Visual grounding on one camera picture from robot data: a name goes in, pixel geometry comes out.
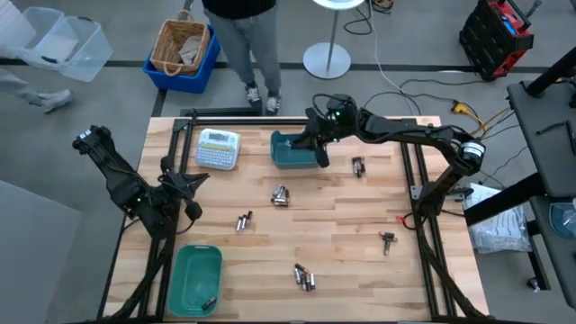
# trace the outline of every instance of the concrete floor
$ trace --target concrete floor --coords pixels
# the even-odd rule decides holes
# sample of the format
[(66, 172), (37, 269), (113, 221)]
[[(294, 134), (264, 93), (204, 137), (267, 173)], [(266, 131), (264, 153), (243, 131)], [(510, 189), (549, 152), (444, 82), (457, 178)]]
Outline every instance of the concrete floor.
[[(176, 15), (184, 1), (101, 0), (15, 0), (20, 9), (31, 5), (49, 6), (93, 18), (102, 24), (114, 49), (114, 60), (143, 60), (149, 54), (161, 23)], [(530, 1), (518, 1), (527, 8)], [(380, 60), (385, 65), (468, 64), (457, 44), (456, 35), (475, 1), (426, 0), (397, 1), (390, 16), (376, 16), (380, 34)], [(302, 62), (302, 53), (311, 44), (329, 37), (332, 14), (310, 0), (280, 0), (280, 56), (282, 62)], [(200, 1), (193, 13), (205, 21)], [(341, 15), (340, 26), (355, 19), (357, 13)], [(524, 67), (545, 67), (556, 61), (576, 43), (576, 35), (563, 32), (576, 27), (575, 12), (568, 0), (547, 0), (533, 18), (535, 48), (520, 61)], [(338, 30), (337, 42), (348, 48), (354, 63), (373, 64), (374, 36), (355, 37)], [(34, 83), (42, 91), (70, 88), (76, 104), (68, 109), (43, 115), (38, 109), (2, 94), (0, 109), (0, 180), (64, 203), (84, 214), (66, 271), (49, 311), (48, 323), (93, 318), (101, 301), (113, 249), (121, 226), (122, 214), (113, 206), (104, 189), (104, 178), (85, 157), (72, 148), (74, 137), (89, 125), (105, 125), (112, 130), (117, 149), (134, 166), (138, 164), (144, 134), (148, 126), (157, 89), (138, 67), (106, 67), (92, 83), (85, 84), (57, 73), (32, 67), (6, 66), (19, 77)], [(409, 78), (434, 78), (446, 82), (478, 79), (473, 74), (389, 72), (396, 83)], [(453, 97), (472, 105), (487, 118), (507, 106), (506, 85), (535, 75), (511, 74), (489, 84), (442, 86), (413, 84), (411, 93), (429, 93)], [(378, 72), (350, 71), (337, 80), (323, 81), (301, 69), (283, 70), (282, 115), (302, 115), (316, 93), (346, 93), (359, 104), (381, 91), (394, 90)], [(427, 98), (417, 99), (423, 114), (440, 115), (444, 124), (458, 124), (468, 130), (475, 123), (449, 112), (450, 104)], [(177, 116), (181, 109), (244, 106), (238, 78), (228, 69), (213, 72), (205, 94), (168, 92), (162, 116)], [(401, 97), (383, 96), (370, 103), (371, 110), (385, 115), (407, 115), (410, 110)], [(499, 126), (517, 124), (510, 118)], [(487, 140), (488, 152), (483, 171), (491, 173), (526, 143), (518, 128)], [(511, 185), (535, 171), (525, 151), (496, 177)], [(474, 176), (468, 181), (478, 181)], [(496, 185), (489, 180), (488, 185)], [(574, 323), (576, 312), (563, 300), (550, 261), (545, 266), (553, 285), (549, 292), (532, 293), (526, 280), (533, 276), (524, 254), (500, 253), (477, 256), (490, 314), (503, 320), (542, 323)]]

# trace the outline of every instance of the wooden table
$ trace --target wooden table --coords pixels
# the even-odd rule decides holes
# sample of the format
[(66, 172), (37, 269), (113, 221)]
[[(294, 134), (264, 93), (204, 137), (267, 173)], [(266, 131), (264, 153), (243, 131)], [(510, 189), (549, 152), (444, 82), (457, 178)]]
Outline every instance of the wooden table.
[[(139, 172), (151, 184), (156, 183), (160, 159), (168, 151), (173, 122), (173, 118), (150, 121)], [(418, 117), (418, 122), (438, 125), (440, 119)], [(188, 173), (210, 172), (211, 177), (195, 197), (203, 216), (176, 238), (175, 245), (210, 244), (224, 257), (218, 308), (202, 321), (429, 320), (415, 232), (396, 220), (411, 211), (398, 143), (366, 145), (347, 138), (328, 146), (326, 169), (279, 170), (270, 159), (270, 135), (275, 130), (300, 132), (301, 126), (219, 127), (240, 134), (241, 150), (232, 171), (218, 171), (195, 165), (202, 128), (194, 129)], [(447, 163), (434, 148), (424, 148), (424, 153), (434, 180)], [(361, 179), (352, 174), (354, 156), (365, 157), (367, 174)], [(290, 189), (288, 209), (270, 204), (279, 184)], [(462, 212), (456, 203), (447, 202), (444, 208)], [(254, 212), (252, 223), (237, 233), (238, 216), (248, 210)], [(180, 219), (179, 229), (185, 228), (189, 220)], [(438, 221), (450, 274), (472, 303), (487, 313), (464, 218), (444, 213)], [(388, 256), (383, 255), (380, 231), (394, 232), (399, 239)], [(141, 224), (122, 236), (104, 315), (117, 311), (140, 281), (149, 242)], [(296, 286), (295, 262), (316, 275), (315, 291)], [(435, 279), (440, 310), (446, 313)], [(158, 279), (150, 301), (154, 305), (155, 288)], [(177, 319), (167, 311), (165, 320)]]

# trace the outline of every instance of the black shirt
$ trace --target black shirt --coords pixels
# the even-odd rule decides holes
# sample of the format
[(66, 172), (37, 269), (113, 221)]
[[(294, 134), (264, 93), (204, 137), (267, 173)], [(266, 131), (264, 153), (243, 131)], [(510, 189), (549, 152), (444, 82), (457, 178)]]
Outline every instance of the black shirt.
[(244, 19), (259, 15), (276, 5), (276, 0), (202, 0), (204, 8), (226, 19)]

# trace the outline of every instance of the black desk leg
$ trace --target black desk leg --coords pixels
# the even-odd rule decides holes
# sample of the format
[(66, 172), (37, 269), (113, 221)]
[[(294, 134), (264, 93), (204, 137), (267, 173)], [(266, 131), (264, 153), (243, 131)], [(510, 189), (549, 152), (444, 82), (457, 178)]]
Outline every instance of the black desk leg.
[(486, 221), (494, 215), (526, 202), (530, 197), (543, 194), (545, 194), (545, 189), (542, 179), (538, 173), (534, 173), (504, 189), (502, 192), (465, 210), (466, 223), (468, 226), (472, 226), (481, 221)]
[(540, 290), (550, 290), (548, 276), (544, 270), (542, 258), (536, 249), (536, 243), (534, 242), (534, 235), (540, 234), (540, 229), (535, 220), (531, 220), (527, 223), (527, 230), (528, 236), (530, 237), (530, 245), (532, 246), (532, 252), (528, 252), (528, 257), (530, 258), (530, 264), (532, 265), (534, 276), (538, 282), (538, 288), (540, 288)]

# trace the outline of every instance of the green plastic bin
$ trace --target green plastic bin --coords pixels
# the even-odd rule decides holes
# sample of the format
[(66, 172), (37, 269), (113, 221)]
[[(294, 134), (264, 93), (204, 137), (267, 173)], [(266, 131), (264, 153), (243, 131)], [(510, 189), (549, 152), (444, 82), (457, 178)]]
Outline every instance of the green plastic bin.
[[(219, 301), (222, 253), (217, 247), (189, 245), (180, 248), (174, 264), (168, 310), (177, 317), (201, 318), (212, 314)], [(212, 297), (216, 302), (202, 306)]]
[(316, 156), (307, 149), (291, 149), (288, 141), (296, 140), (300, 134), (282, 134), (280, 131), (272, 133), (270, 138), (270, 157), (279, 169), (316, 168)]

